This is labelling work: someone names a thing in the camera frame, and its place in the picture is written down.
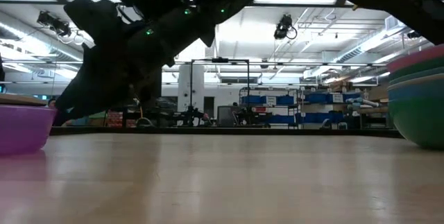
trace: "white pillar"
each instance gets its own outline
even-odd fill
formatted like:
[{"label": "white pillar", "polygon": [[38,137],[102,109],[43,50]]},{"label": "white pillar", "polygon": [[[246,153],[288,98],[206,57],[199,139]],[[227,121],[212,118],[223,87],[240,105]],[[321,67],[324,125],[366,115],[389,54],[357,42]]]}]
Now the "white pillar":
[{"label": "white pillar", "polygon": [[179,90],[178,90],[178,111],[182,112],[187,110],[190,104],[191,93],[193,107],[198,108],[199,111],[203,111],[203,99],[205,88],[205,70],[203,65],[195,64],[193,66],[193,90],[191,91],[191,77],[190,66],[183,64],[179,68]]}]

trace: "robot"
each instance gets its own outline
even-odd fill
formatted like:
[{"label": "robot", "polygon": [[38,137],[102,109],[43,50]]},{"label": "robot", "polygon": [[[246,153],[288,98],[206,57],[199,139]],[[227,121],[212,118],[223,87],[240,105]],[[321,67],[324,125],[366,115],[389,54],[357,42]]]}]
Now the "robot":
[{"label": "robot", "polygon": [[[142,20],[132,21],[119,5],[108,0],[75,0],[65,6],[77,27],[95,43],[92,48],[83,45],[84,63],[56,101],[59,110],[71,109],[70,119],[104,111],[132,94],[150,107],[160,96],[162,67],[174,65],[173,57],[199,38],[211,46],[215,26],[253,0],[121,1],[133,7]],[[441,0],[348,1],[389,12],[430,42],[444,43]]]}]

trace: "wooden floor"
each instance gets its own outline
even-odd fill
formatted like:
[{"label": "wooden floor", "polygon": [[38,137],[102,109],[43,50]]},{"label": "wooden floor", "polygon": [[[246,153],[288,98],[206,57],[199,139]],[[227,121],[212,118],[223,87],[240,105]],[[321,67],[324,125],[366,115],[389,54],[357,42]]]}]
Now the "wooden floor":
[{"label": "wooden floor", "polygon": [[0,223],[444,223],[444,154],[372,137],[52,137],[0,159]]}]

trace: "purple bowl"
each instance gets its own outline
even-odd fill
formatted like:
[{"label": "purple bowl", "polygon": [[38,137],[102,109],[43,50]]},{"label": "purple bowl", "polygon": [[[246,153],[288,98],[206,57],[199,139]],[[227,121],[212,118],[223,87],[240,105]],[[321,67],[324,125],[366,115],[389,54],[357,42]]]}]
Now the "purple bowl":
[{"label": "purple bowl", "polygon": [[0,155],[21,155],[43,148],[56,111],[47,107],[0,105]]}]

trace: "ceiling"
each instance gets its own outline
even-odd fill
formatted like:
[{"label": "ceiling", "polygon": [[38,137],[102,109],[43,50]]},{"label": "ceiling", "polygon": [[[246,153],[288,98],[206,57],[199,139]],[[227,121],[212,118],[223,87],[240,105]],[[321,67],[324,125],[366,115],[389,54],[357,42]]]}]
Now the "ceiling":
[{"label": "ceiling", "polygon": [[[70,21],[62,6],[0,3],[0,12],[34,28],[40,27],[36,22],[40,11],[48,11],[63,21]],[[133,19],[137,18],[132,8],[126,8],[126,12]],[[275,25],[283,14],[290,14],[293,22],[297,22],[298,37],[295,41],[274,40]],[[213,57],[216,53],[224,58],[250,58],[254,61],[267,59],[277,62],[320,62],[323,60],[322,51],[343,51],[356,45],[362,38],[382,28],[384,19],[388,16],[382,11],[366,9],[353,11],[349,8],[244,8],[218,26],[217,52],[214,51],[215,46],[212,46],[205,49],[205,56]],[[49,30],[39,31],[57,39],[57,36]],[[86,34],[81,34],[89,45],[93,45]],[[405,48],[406,44],[413,46],[415,42],[404,40],[403,44],[402,38],[397,36],[369,51],[385,56]],[[78,41],[70,42],[69,46],[82,51]],[[179,55],[179,61],[186,61],[189,56]]]}]

